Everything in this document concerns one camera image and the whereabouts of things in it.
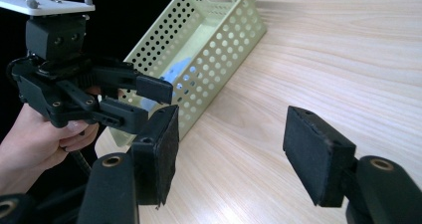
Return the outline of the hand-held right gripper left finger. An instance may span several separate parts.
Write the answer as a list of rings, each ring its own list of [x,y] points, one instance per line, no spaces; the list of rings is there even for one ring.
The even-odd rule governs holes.
[[[157,110],[134,139],[130,153],[138,205],[164,205],[179,148],[177,105]]]

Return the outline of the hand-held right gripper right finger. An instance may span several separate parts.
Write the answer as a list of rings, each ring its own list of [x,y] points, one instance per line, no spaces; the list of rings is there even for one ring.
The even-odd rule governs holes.
[[[314,205],[340,207],[356,145],[314,112],[289,106],[283,151]]]

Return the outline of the blue and grey knit glove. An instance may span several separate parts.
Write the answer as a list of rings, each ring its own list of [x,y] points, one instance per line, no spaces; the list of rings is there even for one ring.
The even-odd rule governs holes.
[[[186,59],[184,59],[184,60],[181,60],[181,61],[179,61],[179,62],[177,62],[177,63],[175,63],[175,64],[173,64],[172,66],[170,66],[168,69],[167,69],[167,71],[160,77],[160,79],[161,80],[164,80],[164,81],[166,81],[166,82],[168,82],[168,83],[171,83],[171,84],[173,84],[175,81],[176,81],[176,79],[178,78],[178,77],[180,77],[181,76],[181,74],[182,74],[182,72],[183,72],[183,70],[187,67],[187,65],[189,64],[191,62],[191,59],[190,58],[186,58]],[[148,112],[150,112],[150,111],[152,111],[153,110],[153,108],[155,107],[155,106],[157,106],[158,105],[158,102],[156,102],[156,101],[153,101],[153,100],[150,100],[150,99],[147,99],[147,98],[143,98],[141,101],[140,101],[140,106],[144,109],[144,110],[146,110],[146,111],[148,111]]]

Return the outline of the pale green perforated plastic basket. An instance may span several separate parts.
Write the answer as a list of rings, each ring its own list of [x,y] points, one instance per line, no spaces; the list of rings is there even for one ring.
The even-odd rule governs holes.
[[[266,31],[256,0],[172,0],[125,59],[159,79],[191,59],[172,84],[183,137]]]

